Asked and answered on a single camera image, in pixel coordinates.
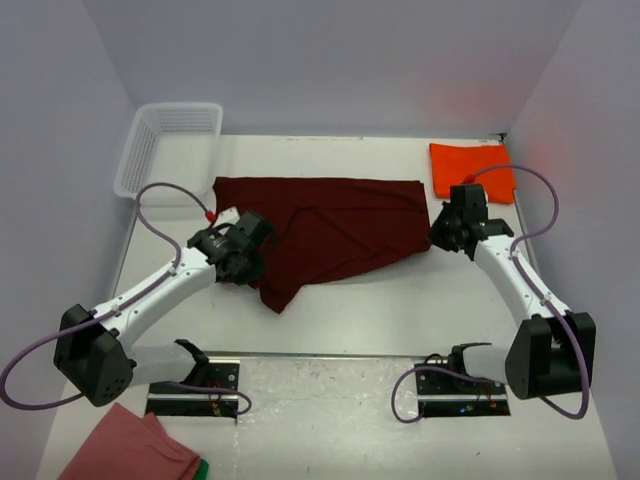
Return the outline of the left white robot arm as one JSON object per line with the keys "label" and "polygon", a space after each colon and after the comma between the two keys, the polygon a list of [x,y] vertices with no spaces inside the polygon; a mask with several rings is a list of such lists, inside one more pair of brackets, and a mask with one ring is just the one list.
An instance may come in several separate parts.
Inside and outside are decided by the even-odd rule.
{"label": "left white robot arm", "polygon": [[266,271],[275,228],[253,211],[230,208],[197,231],[174,259],[119,297],[91,310],[80,305],[61,318],[54,364],[94,406],[128,387],[175,383],[187,393],[208,379],[204,353],[187,340],[141,347],[138,339],[195,293],[216,282],[246,285]]}

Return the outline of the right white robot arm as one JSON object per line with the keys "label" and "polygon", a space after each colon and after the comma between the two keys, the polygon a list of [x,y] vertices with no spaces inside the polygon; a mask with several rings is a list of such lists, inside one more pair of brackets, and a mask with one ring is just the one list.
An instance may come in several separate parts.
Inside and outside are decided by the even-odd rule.
{"label": "right white robot arm", "polygon": [[521,400],[578,393],[588,396],[596,325],[573,311],[542,281],[515,243],[512,229],[489,216],[479,184],[450,189],[429,241],[448,252],[463,252],[497,289],[518,326],[507,347],[462,346],[460,359],[446,368],[448,385],[467,393],[481,379],[508,385]]}

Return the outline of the dark red t-shirt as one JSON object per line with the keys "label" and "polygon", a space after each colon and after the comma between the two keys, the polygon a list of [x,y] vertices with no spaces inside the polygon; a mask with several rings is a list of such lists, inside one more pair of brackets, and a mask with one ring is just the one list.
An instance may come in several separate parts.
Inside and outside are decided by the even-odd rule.
{"label": "dark red t-shirt", "polygon": [[252,287],[281,313],[306,285],[344,280],[430,247],[425,189],[416,180],[219,177],[218,211],[252,210],[274,228],[268,269]]}

